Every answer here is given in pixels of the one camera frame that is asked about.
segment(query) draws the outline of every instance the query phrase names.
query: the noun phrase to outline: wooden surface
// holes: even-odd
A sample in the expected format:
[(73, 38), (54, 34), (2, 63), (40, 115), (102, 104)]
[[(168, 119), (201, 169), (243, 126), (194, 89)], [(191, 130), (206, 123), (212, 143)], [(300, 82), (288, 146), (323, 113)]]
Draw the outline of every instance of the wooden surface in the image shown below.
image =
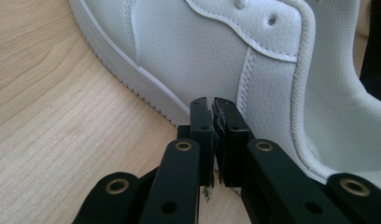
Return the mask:
[[(98, 180), (144, 175), (175, 138), (95, 57), (66, 0), (0, 0), (0, 223), (71, 223)], [(200, 213), (249, 223), (220, 186)]]

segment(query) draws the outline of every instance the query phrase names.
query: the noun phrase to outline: shoe eyelet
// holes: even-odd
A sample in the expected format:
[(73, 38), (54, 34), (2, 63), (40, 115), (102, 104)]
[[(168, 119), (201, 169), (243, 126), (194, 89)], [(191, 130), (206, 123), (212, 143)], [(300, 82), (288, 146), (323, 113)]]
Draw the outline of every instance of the shoe eyelet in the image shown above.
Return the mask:
[(273, 25), (275, 25), (276, 22), (277, 22), (277, 16), (276, 15), (271, 15), (266, 23), (269, 26), (273, 26)]

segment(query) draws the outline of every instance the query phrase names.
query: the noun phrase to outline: black object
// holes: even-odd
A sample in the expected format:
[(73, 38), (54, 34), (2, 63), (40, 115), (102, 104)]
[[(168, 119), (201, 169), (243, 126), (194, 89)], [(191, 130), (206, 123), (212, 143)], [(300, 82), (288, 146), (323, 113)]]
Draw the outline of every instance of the black object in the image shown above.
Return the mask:
[(308, 178), (275, 142), (255, 139), (234, 103), (216, 98), (214, 123), (205, 98), (190, 105), (161, 166), (137, 178), (115, 173), (100, 180), (74, 223), (197, 223), (199, 187), (219, 180), (241, 187), (252, 223), (381, 223), (381, 190), (350, 174), (326, 186)]
[(367, 92), (381, 101), (381, 0), (371, 1), (370, 31), (360, 81)]

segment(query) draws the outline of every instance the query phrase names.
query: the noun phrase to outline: white leather upper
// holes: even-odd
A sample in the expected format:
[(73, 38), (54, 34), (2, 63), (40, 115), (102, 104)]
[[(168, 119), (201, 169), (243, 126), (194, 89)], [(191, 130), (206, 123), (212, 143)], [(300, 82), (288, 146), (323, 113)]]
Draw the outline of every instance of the white leather upper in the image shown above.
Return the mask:
[(89, 10), (106, 34), (119, 48), (135, 60), (135, 43), (132, 25), (132, 11), (135, 0), (86, 1)]
[[(291, 136), (291, 95), (296, 63), (271, 60), (253, 49), (245, 63), (237, 106), (256, 138), (294, 149)], [(295, 150), (288, 150), (297, 161)]]
[(185, 1), (138, 0), (134, 34), (139, 65), (184, 104), (203, 96), (235, 101), (247, 44), (224, 23)]
[(302, 31), (298, 10), (279, 1), (252, 0), (239, 9), (234, 1), (187, 0), (198, 13), (231, 26), (254, 50), (296, 62)]

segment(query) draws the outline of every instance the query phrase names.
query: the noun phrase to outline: shoe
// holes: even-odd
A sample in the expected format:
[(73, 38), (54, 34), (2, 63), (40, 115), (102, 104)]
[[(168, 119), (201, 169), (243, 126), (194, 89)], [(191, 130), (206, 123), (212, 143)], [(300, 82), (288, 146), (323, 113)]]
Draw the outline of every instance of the shoe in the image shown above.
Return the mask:
[(381, 103), (351, 57), (358, 1), (70, 5), (112, 74), (175, 124), (189, 123), (192, 100), (225, 98), (310, 177), (348, 172), (381, 188)]

